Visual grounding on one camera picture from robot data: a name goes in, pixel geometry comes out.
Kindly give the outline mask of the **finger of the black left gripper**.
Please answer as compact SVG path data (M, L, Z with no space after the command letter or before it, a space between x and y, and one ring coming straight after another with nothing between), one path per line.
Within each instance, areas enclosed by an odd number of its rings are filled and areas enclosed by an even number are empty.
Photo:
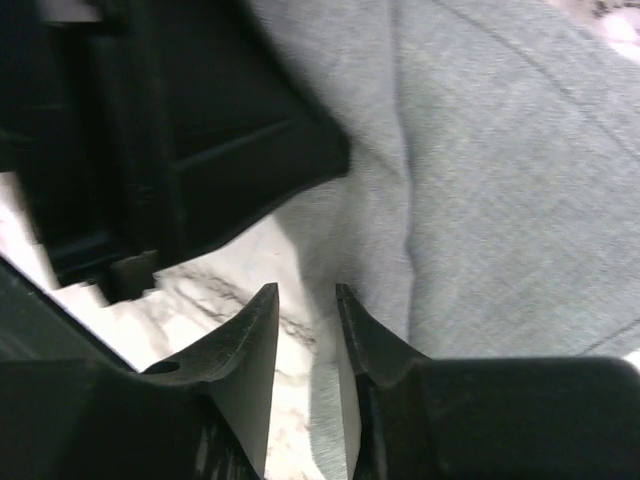
M349 141L244 1L99 1L90 41L142 249L166 268L344 176Z

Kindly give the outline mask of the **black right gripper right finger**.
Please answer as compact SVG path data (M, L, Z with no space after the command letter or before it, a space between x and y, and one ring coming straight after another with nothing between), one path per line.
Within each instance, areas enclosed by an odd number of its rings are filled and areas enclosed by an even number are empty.
M433 479L419 368L426 357L336 286L337 362L350 479Z

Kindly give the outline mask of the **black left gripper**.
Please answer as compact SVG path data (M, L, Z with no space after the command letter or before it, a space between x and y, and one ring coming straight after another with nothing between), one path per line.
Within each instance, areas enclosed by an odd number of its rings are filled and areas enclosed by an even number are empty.
M180 249L147 1L5 1L1 137L58 282L137 299Z

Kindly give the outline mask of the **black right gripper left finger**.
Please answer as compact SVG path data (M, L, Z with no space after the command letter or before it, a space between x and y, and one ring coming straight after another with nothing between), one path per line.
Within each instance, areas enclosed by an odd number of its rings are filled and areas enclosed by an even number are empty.
M255 475L265 473L278 323L278 286L269 283L233 318L143 371L210 398Z

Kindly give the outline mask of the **grey cloth napkin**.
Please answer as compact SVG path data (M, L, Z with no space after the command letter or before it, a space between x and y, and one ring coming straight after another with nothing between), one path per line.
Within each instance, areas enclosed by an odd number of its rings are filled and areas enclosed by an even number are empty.
M318 349L311 444L346 477L335 287L432 357L639 348L635 1L262 1L352 141L292 200Z

